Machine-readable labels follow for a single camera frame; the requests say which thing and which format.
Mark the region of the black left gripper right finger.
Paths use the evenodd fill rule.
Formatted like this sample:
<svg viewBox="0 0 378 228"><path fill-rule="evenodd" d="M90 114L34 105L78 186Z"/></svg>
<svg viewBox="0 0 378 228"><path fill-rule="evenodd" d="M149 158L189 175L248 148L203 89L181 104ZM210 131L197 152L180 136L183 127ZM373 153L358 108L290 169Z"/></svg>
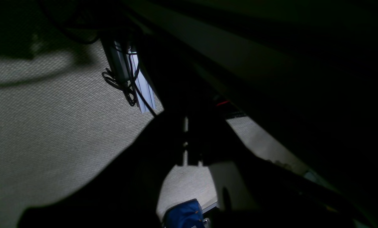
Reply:
<svg viewBox="0 0 378 228"><path fill-rule="evenodd" d="M189 160L209 167L219 211L214 228L374 228L321 185L255 156L213 109L188 110Z"/></svg>

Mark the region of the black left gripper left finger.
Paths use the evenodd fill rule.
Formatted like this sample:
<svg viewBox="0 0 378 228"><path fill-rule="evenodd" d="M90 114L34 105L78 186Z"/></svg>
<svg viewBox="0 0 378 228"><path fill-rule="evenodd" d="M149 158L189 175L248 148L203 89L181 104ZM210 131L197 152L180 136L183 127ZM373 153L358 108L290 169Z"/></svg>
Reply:
<svg viewBox="0 0 378 228"><path fill-rule="evenodd" d="M182 160L185 116L164 111L105 169L70 196L26 209L19 228L160 228L163 182Z"/></svg>

